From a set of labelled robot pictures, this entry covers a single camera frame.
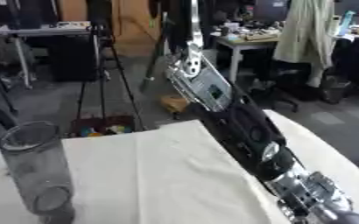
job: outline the desk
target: desk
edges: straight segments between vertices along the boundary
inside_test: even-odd
[[[333,179],[359,213],[359,168],[297,123],[267,112],[311,171]],[[74,180],[74,224],[288,224],[276,199],[198,121],[63,141]],[[35,224],[0,155],[0,224]]]
[[[253,41],[232,41],[228,40],[226,37],[216,37],[216,43],[227,46],[233,50],[233,54],[231,55],[231,66],[229,74],[229,79],[233,83],[236,82],[238,64],[241,61],[241,51],[271,48],[274,47],[277,42],[278,38],[260,39]]]
[[[40,29],[12,30],[7,25],[0,27],[0,36],[12,36],[20,58],[23,69],[24,82],[27,88],[32,88],[31,80],[34,79],[30,73],[21,38],[51,37],[51,36],[75,36],[89,35],[89,22],[59,22],[56,26],[42,25]]]

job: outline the white sheet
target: white sheet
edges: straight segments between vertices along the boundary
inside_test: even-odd
[[[359,169],[311,132],[269,112],[305,165],[338,182],[359,212]],[[288,223],[272,198],[197,121],[64,141],[75,223]],[[37,223],[0,156],[0,224]]]

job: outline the gray carpet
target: gray carpet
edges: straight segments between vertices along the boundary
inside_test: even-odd
[[[144,78],[146,58],[123,59],[130,87],[134,90],[137,105],[144,118],[144,126],[156,129],[161,124],[173,123],[171,115],[159,103],[159,97],[175,93],[170,83],[162,75],[158,66],[157,79],[146,93],[138,92],[138,85]],[[110,70],[112,79],[106,83],[107,113],[122,115],[133,113],[130,100],[124,91],[119,73]],[[47,69],[39,69],[39,80],[34,82],[33,90],[26,90],[18,83],[10,92],[10,97],[19,110],[16,117],[19,123],[47,120],[57,123],[66,135],[70,122],[75,118],[80,83],[53,83],[48,81]],[[0,97],[0,107],[6,109]],[[277,111],[304,125],[316,135],[333,145],[340,153],[359,166],[359,96],[352,97],[339,105],[323,102],[301,102],[300,112],[294,114],[284,105]],[[99,116],[100,101],[97,83],[88,85],[83,117]]]

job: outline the silver metal part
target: silver metal part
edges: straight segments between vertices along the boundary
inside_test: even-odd
[[[270,161],[278,152],[280,152],[280,145],[275,142],[268,144],[263,153],[263,162]]]
[[[310,174],[300,163],[265,183],[279,197],[278,207],[292,223],[324,223],[337,217],[332,211],[352,211],[351,200],[320,172]]]
[[[184,66],[186,70],[185,76],[187,78],[193,78],[197,76],[201,71],[201,55],[202,48],[204,46],[204,40],[200,28],[199,17],[199,1],[192,0],[192,40],[187,42],[187,60]]]
[[[231,103],[231,86],[205,57],[202,62],[205,67],[194,78],[186,76],[181,61],[169,67],[167,78],[189,102],[198,102],[208,111],[223,111]]]

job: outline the clear plastic cup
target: clear plastic cup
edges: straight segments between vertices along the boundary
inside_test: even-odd
[[[10,129],[0,150],[26,208],[45,224],[74,219],[74,188],[59,128],[29,122]]]

